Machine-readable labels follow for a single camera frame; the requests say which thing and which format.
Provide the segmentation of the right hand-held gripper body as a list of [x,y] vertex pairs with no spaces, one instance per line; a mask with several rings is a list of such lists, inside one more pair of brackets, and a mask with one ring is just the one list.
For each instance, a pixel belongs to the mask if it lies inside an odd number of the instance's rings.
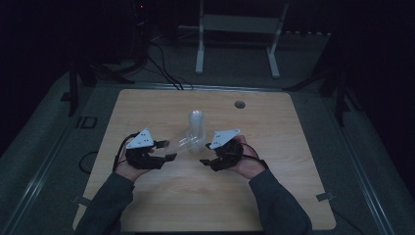
[[239,135],[239,128],[229,130],[217,130],[213,134],[211,147],[214,148],[216,159],[214,165],[210,168],[214,171],[220,171],[232,167],[238,163],[243,155],[241,143],[234,139]]

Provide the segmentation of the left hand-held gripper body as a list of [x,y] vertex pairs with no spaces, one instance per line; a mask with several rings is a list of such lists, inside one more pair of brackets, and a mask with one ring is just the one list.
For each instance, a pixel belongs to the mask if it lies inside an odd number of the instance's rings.
[[125,158],[129,165],[137,169],[161,169],[165,163],[162,157],[151,156],[156,142],[148,128],[132,134],[125,144]]

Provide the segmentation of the single clear cup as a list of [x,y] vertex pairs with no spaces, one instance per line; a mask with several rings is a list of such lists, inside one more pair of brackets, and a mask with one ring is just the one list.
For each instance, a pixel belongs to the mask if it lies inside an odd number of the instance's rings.
[[198,137],[189,128],[186,128],[166,142],[165,152],[168,155],[172,155],[187,151],[191,149],[197,141]]

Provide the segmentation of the clear plastic bottle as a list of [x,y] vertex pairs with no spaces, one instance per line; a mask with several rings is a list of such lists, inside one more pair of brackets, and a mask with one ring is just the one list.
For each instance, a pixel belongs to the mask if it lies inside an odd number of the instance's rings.
[[189,150],[193,155],[200,154],[205,149],[206,131],[204,120],[204,113],[199,110],[192,111],[188,115],[187,137],[190,140]]

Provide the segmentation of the person's left hand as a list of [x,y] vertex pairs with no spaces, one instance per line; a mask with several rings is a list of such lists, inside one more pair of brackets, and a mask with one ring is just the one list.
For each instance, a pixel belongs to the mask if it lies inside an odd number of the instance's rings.
[[121,154],[119,156],[118,161],[115,164],[115,173],[118,175],[129,179],[132,182],[135,182],[140,176],[144,175],[145,173],[150,172],[149,169],[137,169],[131,166],[126,160],[126,149],[123,148],[121,150]]

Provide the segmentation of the person's right hand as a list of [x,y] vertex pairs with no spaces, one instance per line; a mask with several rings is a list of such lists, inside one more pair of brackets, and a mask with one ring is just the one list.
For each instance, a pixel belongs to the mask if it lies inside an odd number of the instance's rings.
[[248,145],[246,138],[243,135],[238,135],[234,139],[242,144],[244,156],[236,165],[230,167],[230,170],[239,173],[247,179],[252,179],[265,171],[265,167],[258,160],[257,153]]

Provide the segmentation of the black metal stand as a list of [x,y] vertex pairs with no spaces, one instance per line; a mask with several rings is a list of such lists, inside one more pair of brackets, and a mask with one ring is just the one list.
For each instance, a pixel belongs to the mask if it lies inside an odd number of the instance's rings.
[[121,76],[118,71],[114,71],[106,67],[104,64],[88,58],[77,57],[69,63],[69,91],[65,92],[61,98],[63,102],[69,103],[69,116],[72,117],[79,105],[79,85],[81,81],[86,87],[94,87],[98,79],[94,70],[102,72],[111,80],[122,84],[133,84],[132,80],[128,80]]
[[355,92],[347,84],[350,68],[344,41],[336,33],[332,33],[311,76],[295,85],[284,87],[283,91],[299,91],[313,82],[322,80],[318,93],[325,98],[336,95],[334,115],[338,125],[344,127],[344,112],[350,111],[347,102],[350,102],[356,110],[363,110]]

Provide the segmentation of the dark equipment with red light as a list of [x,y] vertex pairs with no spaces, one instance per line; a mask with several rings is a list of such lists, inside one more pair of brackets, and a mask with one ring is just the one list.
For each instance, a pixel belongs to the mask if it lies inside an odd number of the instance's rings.
[[130,0],[133,22],[133,39],[130,58],[135,65],[145,63],[149,47],[149,0]]

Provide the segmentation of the white metal stand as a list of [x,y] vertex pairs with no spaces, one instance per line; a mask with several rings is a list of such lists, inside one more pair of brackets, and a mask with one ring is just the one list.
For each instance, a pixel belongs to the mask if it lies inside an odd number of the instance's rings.
[[266,48],[266,55],[271,75],[277,79],[280,77],[275,51],[282,34],[289,4],[284,3],[278,18],[246,17],[231,15],[213,15],[205,13],[205,0],[200,1],[199,10],[199,45],[196,58],[195,73],[204,72],[205,59],[205,31],[229,31],[243,33],[267,33],[273,35],[272,43]]

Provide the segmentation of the white power strip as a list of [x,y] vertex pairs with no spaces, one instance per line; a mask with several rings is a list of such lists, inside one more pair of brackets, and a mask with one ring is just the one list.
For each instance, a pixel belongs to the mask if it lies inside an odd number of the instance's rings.
[[301,37],[307,37],[308,35],[316,35],[316,36],[323,36],[329,37],[332,35],[331,32],[321,32],[321,31],[293,31],[293,30],[285,30],[283,33],[291,34],[291,35],[299,35]]

